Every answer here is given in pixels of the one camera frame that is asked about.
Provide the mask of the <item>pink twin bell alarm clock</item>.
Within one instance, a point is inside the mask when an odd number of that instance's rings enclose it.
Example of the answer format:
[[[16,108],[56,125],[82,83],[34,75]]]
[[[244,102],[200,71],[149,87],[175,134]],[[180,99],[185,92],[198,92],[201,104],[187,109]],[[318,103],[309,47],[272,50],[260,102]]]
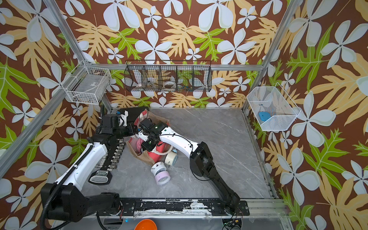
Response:
[[[142,143],[144,142],[143,139],[139,139],[136,142],[136,149],[137,149],[137,153],[141,154],[143,152],[143,148],[142,148]]]

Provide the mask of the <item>burlap red Christmas canvas bag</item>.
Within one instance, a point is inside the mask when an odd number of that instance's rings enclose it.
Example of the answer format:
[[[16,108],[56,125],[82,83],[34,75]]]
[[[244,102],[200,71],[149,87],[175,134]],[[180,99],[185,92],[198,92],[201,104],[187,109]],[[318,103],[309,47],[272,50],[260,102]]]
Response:
[[[168,126],[170,125],[170,121],[162,118],[160,116],[154,115],[152,112],[149,112],[148,109],[144,109],[138,116],[138,118],[135,120],[134,125],[138,125],[143,119],[145,118],[151,118],[153,122],[159,122],[162,121]],[[164,144],[163,146],[159,147],[159,150],[157,152],[163,153],[164,150],[167,151],[167,153],[164,153],[164,155],[156,154],[155,152],[149,152],[147,150],[141,150],[141,147],[137,147],[138,141],[140,138],[138,135],[131,136],[130,139],[127,141],[127,147],[129,148],[130,153],[137,158],[138,160],[148,164],[149,166],[153,166],[155,163],[160,161],[165,161],[166,155],[172,150],[172,147],[167,147],[167,144]]]

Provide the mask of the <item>white round alarm clock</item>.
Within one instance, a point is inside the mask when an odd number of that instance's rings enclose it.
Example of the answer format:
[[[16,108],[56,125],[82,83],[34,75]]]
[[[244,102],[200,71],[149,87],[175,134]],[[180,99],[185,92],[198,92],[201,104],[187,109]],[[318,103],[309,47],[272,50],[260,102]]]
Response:
[[[161,172],[164,172],[164,171],[166,171],[167,170],[167,168],[166,168],[166,166],[165,166],[165,163],[163,163],[163,162],[157,162],[156,164],[154,164],[152,167],[151,167],[151,169],[150,169],[150,171],[151,171],[151,173],[154,175],[154,176],[156,176],[157,174],[159,174],[159,173],[161,173]]]

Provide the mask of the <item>lilac round alarm clock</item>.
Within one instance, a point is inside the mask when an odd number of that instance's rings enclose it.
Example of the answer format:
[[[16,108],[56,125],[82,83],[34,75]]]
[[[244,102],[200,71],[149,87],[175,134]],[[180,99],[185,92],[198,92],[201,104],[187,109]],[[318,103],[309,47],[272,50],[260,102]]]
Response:
[[[162,186],[171,180],[170,174],[167,171],[157,173],[155,176],[156,184]]]

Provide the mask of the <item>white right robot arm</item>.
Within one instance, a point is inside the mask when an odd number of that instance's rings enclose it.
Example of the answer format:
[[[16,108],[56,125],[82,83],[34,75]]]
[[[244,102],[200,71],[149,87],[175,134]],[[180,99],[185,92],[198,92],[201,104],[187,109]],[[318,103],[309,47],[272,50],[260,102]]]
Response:
[[[193,175],[206,177],[215,188],[224,210],[229,215],[235,214],[240,204],[240,197],[222,179],[218,173],[213,156],[205,142],[197,143],[175,132],[163,122],[153,123],[149,118],[143,119],[138,128],[138,135],[143,139],[142,148],[153,152],[162,141],[178,149],[189,158]]]

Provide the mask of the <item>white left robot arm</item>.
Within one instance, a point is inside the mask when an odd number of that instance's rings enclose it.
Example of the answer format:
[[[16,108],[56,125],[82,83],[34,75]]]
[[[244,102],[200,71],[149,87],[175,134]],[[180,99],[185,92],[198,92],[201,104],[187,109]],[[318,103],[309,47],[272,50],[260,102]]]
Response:
[[[105,155],[116,153],[122,140],[134,134],[137,129],[134,122],[139,115],[135,108],[118,109],[111,114],[105,114],[104,108],[101,108],[100,125],[95,134],[87,139],[89,143],[84,152],[60,178],[41,189],[43,210],[39,225],[42,230],[48,229],[48,219],[62,221],[55,227],[59,230],[91,214],[120,212],[119,194],[84,196],[81,190],[97,163]]]

